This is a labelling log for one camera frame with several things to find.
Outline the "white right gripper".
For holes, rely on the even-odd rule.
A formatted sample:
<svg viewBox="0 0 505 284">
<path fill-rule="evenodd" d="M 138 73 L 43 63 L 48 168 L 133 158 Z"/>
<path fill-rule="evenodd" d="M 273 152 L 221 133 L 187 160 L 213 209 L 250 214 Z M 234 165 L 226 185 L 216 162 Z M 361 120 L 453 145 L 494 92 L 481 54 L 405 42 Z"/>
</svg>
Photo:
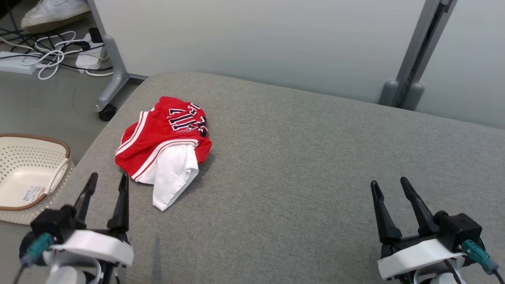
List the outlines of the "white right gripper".
<svg viewBox="0 0 505 284">
<path fill-rule="evenodd" d="M 439 226 L 433 214 L 406 177 L 400 178 L 404 194 L 410 201 L 418 223 L 418 235 L 436 234 Z M 377 261 L 382 279 L 397 279 L 401 284 L 467 284 L 460 269 L 465 259 L 452 253 L 435 237 L 406 237 L 395 226 L 384 204 L 384 195 L 376 180 L 371 182 L 381 258 Z"/>
</svg>

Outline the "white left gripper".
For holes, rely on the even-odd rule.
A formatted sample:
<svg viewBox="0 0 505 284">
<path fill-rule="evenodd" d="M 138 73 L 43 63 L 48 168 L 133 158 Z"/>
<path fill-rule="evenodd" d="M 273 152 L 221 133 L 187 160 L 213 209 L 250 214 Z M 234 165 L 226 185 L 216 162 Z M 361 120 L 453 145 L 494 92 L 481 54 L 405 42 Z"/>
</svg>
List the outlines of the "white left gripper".
<svg viewBox="0 0 505 284">
<path fill-rule="evenodd" d="M 86 230 L 90 199 L 99 175 L 93 172 L 74 208 L 76 231 L 63 244 L 50 247 L 50 284 L 109 284 L 116 267 L 130 267 L 134 250 L 127 241 Z M 129 175 L 122 173 L 118 198 L 107 228 L 118 234 L 129 230 Z"/>
</svg>

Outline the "red Bulls 23 jersey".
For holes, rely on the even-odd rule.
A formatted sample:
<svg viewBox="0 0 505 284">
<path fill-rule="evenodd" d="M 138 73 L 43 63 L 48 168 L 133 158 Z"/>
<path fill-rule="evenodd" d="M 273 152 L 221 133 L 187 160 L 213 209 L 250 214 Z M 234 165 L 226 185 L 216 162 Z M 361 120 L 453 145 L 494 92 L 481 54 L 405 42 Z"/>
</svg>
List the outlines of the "red Bulls 23 jersey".
<svg viewBox="0 0 505 284">
<path fill-rule="evenodd" d="M 123 133 L 115 162 L 133 181 L 153 186 L 153 206 L 163 212 L 197 177 L 211 146 L 204 110 L 163 96 Z"/>
</svg>

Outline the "cream laundry basket brown rim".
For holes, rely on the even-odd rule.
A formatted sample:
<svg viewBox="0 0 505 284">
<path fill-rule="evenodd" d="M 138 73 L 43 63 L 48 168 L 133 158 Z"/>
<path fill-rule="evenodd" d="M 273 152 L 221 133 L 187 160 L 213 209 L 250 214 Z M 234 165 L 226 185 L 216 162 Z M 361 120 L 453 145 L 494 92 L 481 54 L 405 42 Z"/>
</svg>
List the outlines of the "cream laundry basket brown rim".
<svg viewBox="0 0 505 284">
<path fill-rule="evenodd" d="M 54 196 L 72 164 L 55 138 L 0 133 L 0 211 L 23 211 Z"/>
</svg>

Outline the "black caster wheel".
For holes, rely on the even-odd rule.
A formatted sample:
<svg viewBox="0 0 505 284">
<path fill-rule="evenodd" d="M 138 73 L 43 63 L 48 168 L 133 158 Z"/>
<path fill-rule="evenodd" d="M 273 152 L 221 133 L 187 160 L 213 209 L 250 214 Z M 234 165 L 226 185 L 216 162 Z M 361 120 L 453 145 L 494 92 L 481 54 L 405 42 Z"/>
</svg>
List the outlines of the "black caster wheel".
<svg viewBox="0 0 505 284">
<path fill-rule="evenodd" d="M 112 105 L 112 104 L 107 104 L 99 113 L 99 119 L 101 121 L 105 121 L 105 122 L 108 122 L 108 121 L 111 121 L 112 118 L 115 116 L 115 114 L 117 113 L 118 109 Z"/>
</svg>

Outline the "grey partition leg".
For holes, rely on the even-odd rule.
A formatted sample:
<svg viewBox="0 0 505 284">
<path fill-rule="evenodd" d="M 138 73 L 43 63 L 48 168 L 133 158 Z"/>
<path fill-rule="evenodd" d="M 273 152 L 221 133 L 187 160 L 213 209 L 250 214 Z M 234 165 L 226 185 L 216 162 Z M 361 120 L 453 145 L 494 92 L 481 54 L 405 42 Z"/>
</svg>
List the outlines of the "grey partition leg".
<svg viewBox="0 0 505 284">
<path fill-rule="evenodd" d="M 129 79 L 139 79 L 146 80 L 146 76 L 136 75 L 128 73 L 124 62 L 121 58 L 119 48 L 114 40 L 114 38 L 107 34 L 103 21 L 100 18 L 99 11 L 97 8 L 97 0 L 86 0 L 90 6 L 90 11 L 94 17 L 94 21 L 99 29 L 101 37 L 104 41 L 105 48 L 109 55 L 109 60 L 112 63 L 112 78 L 110 82 L 103 90 L 102 94 L 98 97 L 96 105 L 94 106 L 94 111 L 96 113 L 102 112 L 108 103 L 117 95 L 117 93 L 123 88 Z"/>
</svg>

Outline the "white power strip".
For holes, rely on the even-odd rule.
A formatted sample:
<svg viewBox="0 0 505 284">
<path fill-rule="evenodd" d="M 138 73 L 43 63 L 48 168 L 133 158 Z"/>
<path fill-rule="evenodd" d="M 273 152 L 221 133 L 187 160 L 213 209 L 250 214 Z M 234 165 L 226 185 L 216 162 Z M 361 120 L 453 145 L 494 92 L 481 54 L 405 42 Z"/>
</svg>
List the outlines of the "white power strip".
<svg viewBox="0 0 505 284">
<path fill-rule="evenodd" d="M 77 53 L 78 56 L 75 62 L 77 70 L 86 73 L 100 69 L 102 63 L 108 60 L 108 53 L 104 43 L 95 43 L 89 32 L 83 37 L 83 41 L 86 44 L 81 45 L 81 52 Z"/>
<path fill-rule="evenodd" d="M 31 75 L 36 71 L 37 57 L 15 52 L 0 51 L 0 71 Z"/>
</svg>

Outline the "white partition panel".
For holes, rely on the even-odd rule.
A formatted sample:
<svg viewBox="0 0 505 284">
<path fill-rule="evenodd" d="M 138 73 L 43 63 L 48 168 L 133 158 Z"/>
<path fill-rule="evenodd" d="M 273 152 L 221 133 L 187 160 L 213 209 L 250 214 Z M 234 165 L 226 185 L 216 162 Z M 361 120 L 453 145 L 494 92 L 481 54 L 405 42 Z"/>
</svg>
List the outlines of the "white partition panel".
<svg viewBox="0 0 505 284">
<path fill-rule="evenodd" d="M 505 129 L 505 0 L 457 0 L 417 112 Z"/>
</svg>

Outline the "white sneaker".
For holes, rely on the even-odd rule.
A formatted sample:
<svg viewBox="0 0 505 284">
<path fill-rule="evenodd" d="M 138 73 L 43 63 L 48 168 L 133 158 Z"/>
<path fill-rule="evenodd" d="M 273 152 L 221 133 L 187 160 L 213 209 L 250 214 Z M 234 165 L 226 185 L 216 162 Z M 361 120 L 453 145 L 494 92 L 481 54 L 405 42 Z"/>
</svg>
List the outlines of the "white sneaker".
<svg viewBox="0 0 505 284">
<path fill-rule="evenodd" d="M 91 12 L 87 0 L 39 0 L 21 20 L 30 34 L 49 32 L 85 18 Z"/>
</svg>

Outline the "grey metal partition post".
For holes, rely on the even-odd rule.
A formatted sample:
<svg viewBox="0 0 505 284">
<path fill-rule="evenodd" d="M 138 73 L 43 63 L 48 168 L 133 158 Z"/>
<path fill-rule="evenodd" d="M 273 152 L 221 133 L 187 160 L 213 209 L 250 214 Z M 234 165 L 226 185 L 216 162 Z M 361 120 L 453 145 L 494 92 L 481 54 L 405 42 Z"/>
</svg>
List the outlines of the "grey metal partition post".
<svg viewBox="0 0 505 284">
<path fill-rule="evenodd" d="M 383 85 L 379 105 L 415 111 L 425 91 L 421 77 L 458 0 L 425 0 L 396 79 Z"/>
</svg>

